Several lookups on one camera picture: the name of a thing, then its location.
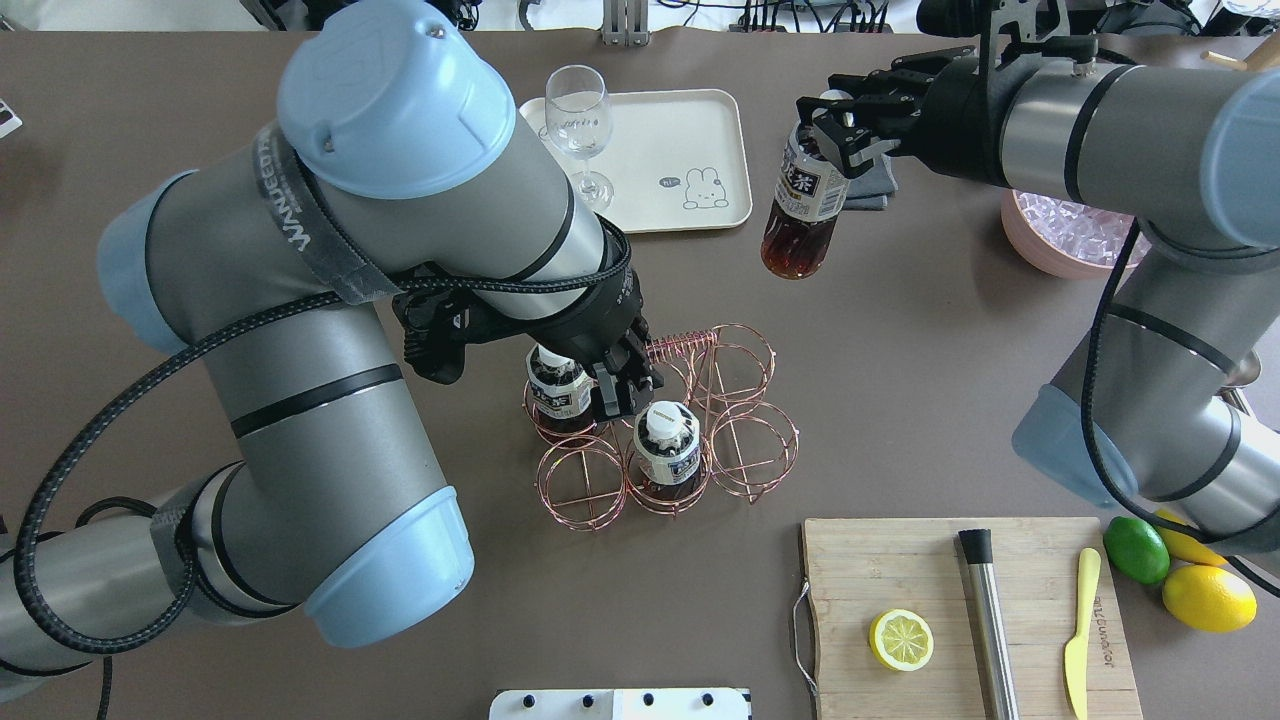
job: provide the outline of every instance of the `wine glass stem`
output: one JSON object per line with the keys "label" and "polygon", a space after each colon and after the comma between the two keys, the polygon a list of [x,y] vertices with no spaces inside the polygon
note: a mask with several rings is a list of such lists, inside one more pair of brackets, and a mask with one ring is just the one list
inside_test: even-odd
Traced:
{"label": "wine glass stem", "polygon": [[593,195],[595,195],[596,184],[595,184],[595,179],[591,177],[591,163],[590,163],[590,160],[585,160],[585,159],[582,160],[582,179],[579,181],[577,190],[582,195],[585,195],[588,197],[591,197]]}

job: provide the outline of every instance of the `tabletop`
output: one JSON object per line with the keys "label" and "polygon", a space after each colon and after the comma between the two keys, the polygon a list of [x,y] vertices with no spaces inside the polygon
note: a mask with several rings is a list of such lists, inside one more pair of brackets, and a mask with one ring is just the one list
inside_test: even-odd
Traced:
{"label": "tabletop", "polygon": [[[111,218],[173,173],[244,145],[273,117],[302,35],[0,33],[0,97],[26,120],[0,141],[0,512],[10,528],[77,429],[161,357],[97,290]],[[506,688],[750,688],[756,717],[810,714],[791,659],[805,518],[1110,514],[1041,477],[1010,433],[1085,332],[1101,282],[1046,275],[1009,246],[1000,191],[895,165],[882,213],[846,213],[824,266],[782,281],[759,243],[794,101],[831,73],[956,45],[924,36],[672,29],[607,49],[591,31],[468,36],[517,104],[584,61],[613,91],[721,88],[739,102],[755,209],[740,227],[635,236],[657,333],[744,323],[778,354],[769,386],[803,436],[794,473],[748,505],[709,492],[672,520],[630,507],[595,534],[539,505],[541,445],[520,409],[527,338],[468,351],[457,384],[410,387],[476,555],[470,587],[426,621],[360,650],[328,647],[301,612],[182,628],[119,656],[120,717],[484,717]],[[1202,41],[1110,38],[1144,61],[1198,64]],[[1215,47],[1243,56],[1248,40]],[[682,132],[678,118],[671,132]],[[1280,356],[1272,332],[1258,348]],[[1249,400],[1280,416],[1280,379]],[[207,375],[188,369],[116,423],[59,497],[67,528],[109,495],[155,496],[237,457]],[[1197,633],[1119,582],[1148,717],[1267,717],[1280,605],[1229,635]],[[100,674],[52,680],[0,708],[90,716]]]}

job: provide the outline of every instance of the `bottle in rack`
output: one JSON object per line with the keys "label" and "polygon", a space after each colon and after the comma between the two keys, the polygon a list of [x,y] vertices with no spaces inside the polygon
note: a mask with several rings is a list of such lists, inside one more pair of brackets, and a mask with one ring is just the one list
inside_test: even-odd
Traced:
{"label": "bottle in rack", "polygon": [[813,126],[796,124],[787,136],[773,208],[764,225],[764,266],[786,279],[818,272],[847,192],[849,179],[818,151]]}
{"label": "bottle in rack", "polygon": [[582,365],[535,345],[525,368],[538,427],[557,436],[577,434],[591,427],[593,380]]}
{"label": "bottle in rack", "polygon": [[680,402],[659,400],[636,416],[635,451],[645,495],[675,502],[698,488],[705,469],[698,418]]}

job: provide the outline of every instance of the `light blue joint cap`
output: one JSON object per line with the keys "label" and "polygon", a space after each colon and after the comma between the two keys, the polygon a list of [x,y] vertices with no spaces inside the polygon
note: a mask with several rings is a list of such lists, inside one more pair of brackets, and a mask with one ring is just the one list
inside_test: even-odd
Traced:
{"label": "light blue joint cap", "polygon": [[1280,147],[1280,68],[1258,73],[1222,105],[1201,155],[1201,195],[1226,237],[1280,247],[1275,150]]}
{"label": "light blue joint cap", "polygon": [[370,538],[320,583],[303,610],[329,644],[361,647],[444,607],[474,569],[457,492],[444,487]]}
{"label": "light blue joint cap", "polygon": [[379,200],[467,182],[516,128],[507,83],[422,0],[365,0],[330,17],[284,68],[276,113],[311,172]]}
{"label": "light blue joint cap", "polygon": [[160,197],[173,183],[196,170],[178,173],[111,220],[97,242],[97,282],[111,311],[124,319],[142,342],[173,355],[187,342],[160,314],[147,278],[147,229]]}
{"label": "light blue joint cap", "polygon": [[[1126,496],[1133,497],[1138,492],[1133,470],[1111,438],[1097,424],[1093,428],[1112,480]],[[1051,384],[1041,388],[1032,409],[1014,430],[1014,452],[1093,505],[1116,505],[1089,460],[1084,432],[1080,429],[1080,406],[1061,389]]]}

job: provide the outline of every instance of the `copper wire rack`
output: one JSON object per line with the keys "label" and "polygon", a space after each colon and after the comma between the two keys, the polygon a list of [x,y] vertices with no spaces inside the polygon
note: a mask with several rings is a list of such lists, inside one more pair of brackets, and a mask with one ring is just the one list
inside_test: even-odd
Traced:
{"label": "copper wire rack", "polygon": [[746,325],[722,324],[660,337],[646,350],[667,378],[658,393],[700,415],[701,479],[678,500],[657,497],[646,489],[652,483],[636,462],[631,423],[593,423],[576,433],[553,432],[538,423],[526,383],[525,414],[550,446],[538,464],[538,496],[552,518],[570,529],[607,527],[628,498],[650,512],[675,518],[701,500],[712,483],[755,503],[795,466],[800,430],[786,413],[763,400],[777,369],[777,356],[764,336]]}

